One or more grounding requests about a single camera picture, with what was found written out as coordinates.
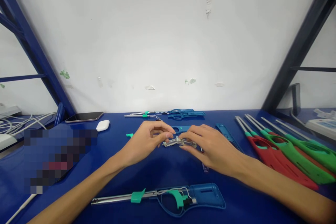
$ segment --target charging cable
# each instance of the charging cable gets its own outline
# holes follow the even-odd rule
[[[15,212],[15,214],[6,222],[6,224],[9,224],[15,216],[23,209],[26,207],[26,205],[36,196],[37,194],[32,194],[29,196],[29,198],[19,207],[19,209]]]

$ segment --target left hand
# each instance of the left hand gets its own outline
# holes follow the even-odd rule
[[[163,121],[144,121],[116,155],[124,167],[134,165],[146,158],[163,141],[169,141],[173,134],[175,134],[173,128]]]

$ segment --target silver metal tube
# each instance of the silver metal tube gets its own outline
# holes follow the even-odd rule
[[[124,117],[142,117],[142,115],[124,115]]]
[[[287,133],[285,131],[283,131],[282,129],[280,129],[279,127],[275,126],[273,123],[271,123],[270,121],[268,121],[267,119],[265,119],[264,117],[262,117],[261,119],[263,119],[265,122],[267,122],[269,125],[271,125],[273,128],[275,128],[277,131],[279,131],[282,135],[287,135]]]
[[[157,195],[157,191],[149,191],[145,192],[142,198],[150,198]],[[131,200],[132,194],[124,194],[118,196],[111,196],[111,197],[101,197],[101,198],[94,198],[91,201],[91,205],[102,205],[102,204],[109,204],[114,202],[121,202],[121,201],[128,201]]]
[[[258,130],[263,130],[260,128],[248,115],[244,115],[255,127],[257,127]]]
[[[246,123],[240,116],[238,116],[238,118],[240,119],[240,121],[244,124],[244,126],[245,126],[250,132],[253,131],[253,130],[250,128],[250,126],[247,125],[247,123]]]
[[[146,112],[139,112],[139,113],[132,113],[130,116],[137,115],[137,114],[146,114]]]
[[[250,114],[247,114],[256,124],[258,124],[261,128],[266,129],[264,125],[262,125],[260,122],[257,121],[254,117],[252,117]]]
[[[246,130],[246,128],[244,127],[244,125],[240,122],[240,119],[239,119],[238,116],[236,117],[236,120],[237,120],[237,122],[239,123],[239,125],[241,126],[241,128],[243,129],[243,131],[246,133],[247,130]]]
[[[281,125],[285,126],[286,128],[290,129],[291,131],[293,131],[294,133],[302,136],[304,139],[307,139],[308,141],[311,141],[311,139],[305,135],[303,135],[302,133],[300,133],[299,131],[293,129],[292,127],[289,127],[287,124],[284,124],[283,122],[276,120],[278,123],[280,123]]]

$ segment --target blue table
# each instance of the blue table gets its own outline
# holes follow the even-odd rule
[[[255,118],[275,117],[261,110],[206,111],[204,119],[175,121],[162,115],[161,119],[172,126],[207,124],[215,127],[224,124],[244,152],[257,158],[235,116],[249,113]],[[98,133],[98,144],[86,154],[66,175],[36,198],[14,219],[13,223],[26,223],[45,207],[83,181],[128,141],[127,133],[135,133],[143,118],[124,118],[125,113],[105,114],[100,120],[110,120],[110,127]],[[65,124],[51,130],[95,129],[98,121]],[[334,149],[327,142],[321,141]],[[23,148],[0,160],[0,223],[5,223],[28,198],[23,193]],[[153,190],[201,183],[216,183],[226,201],[226,209],[199,208],[188,211],[182,218],[167,215],[157,201],[143,200],[141,204],[120,202],[88,205],[74,223],[297,223],[300,218],[271,197],[253,190],[239,181],[215,171],[205,174],[201,162],[177,146],[156,149],[140,163],[124,169],[98,194],[98,197],[128,194],[133,191]],[[336,200],[336,184],[320,186],[319,193]]]

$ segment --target white cable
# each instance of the white cable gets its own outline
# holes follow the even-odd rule
[[[14,117],[14,116],[9,116],[9,115],[6,115],[6,117],[12,117],[12,118],[17,118],[17,119],[21,119],[21,120],[24,120],[23,122],[12,122],[12,124],[17,124],[17,125],[15,125],[15,126],[12,126],[12,127],[9,127],[9,129],[6,131],[6,132],[4,132],[4,131],[2,131],[2,132],[0,132],[0,133],[4,133],[4,134],[16,134],[17,133],[17,131],[20,129],[20,128],[22,128],[22,126],[24,126],[26,123],[28,123],[28,122],[30,122],[30,121],[32,121],[32,120],[34,120],[36,123],[39,123],[44,129],[47,129],[41,122],[40,122],[40,118],[41,117],[43,117],[43,118],[45,118],[45,116],[50,116],[50,115],[53,115],[53,114],[55,114],[54,112],[53,113],[49,113],[49,114],[44,114],[44,115],[39,115],[38,117],[34,117],[33,115],[31,115],[29,118],[21,118],[21,117]]]
[[[7,124],[9,124],[9,130],[13,127],[13,124],[9,121],[9,120],[7,120],[7,119],[1,119],[2,121],[5,121],[5,122],[7,122]]]
[[[45,130],[47,129],[39,120],[37,120],[34,116],[33,119],[42,126],[42,128],[44,128]]]
[[[188,197],[191,198],[191,196],[189,195],[189,191],[188,191],[188,189],[186,187],[172,188],[172,189],[168,189],[168,190],[158,191],[157,195],[164,194],[164,193],[166,193],[168,191],[171,191],[171,190],[178,190],[179,192],[182,192],[182,191],[180,191],[181,189],[185,189],[187,191]]]
[[[39,121],[43,120],[44,118],[46,118],[46,117],[48,117],[48,116],[50,116],[50,115],[46,115],[46,116],[40,118]],[[15,132],[15,133],[13,133],[13,134],[11,134],[11,135],[12,135],[12,136],[15,136],[15,135],[21,133],[22,131],[24,131],[24,130],[28,129],[29,127],[33,126],[35,123],[37,123],[37,121],[36,121],[36,122],[33,122],[32,124],[29,124],[27,127],[24,127],[23,129],[21,129],[21,130]]]
[[[293,114],[293,108],[290,110],[290,114],[291,114],[291,117],[293,117],[298,123],[300,123],[300,124],[301,124],[302,126],[304,126],[306,129],[308,129],[308,130],[311,132],[311,134],[312,134],[313,136],[316,137],[315,132],[312,131],[311,129],[307,128],[306,125],[305,125],[302,121],[300,121],[300,119],[297,118],[297,117]]]
[[[6,222],[6,224],[9,224],[15,216],[23,209],[26,207],[26,205],[36,196],[37,194],[32,194],[29,196],[29,198],[19,207],[19,209],[15,212],[15,214]]]

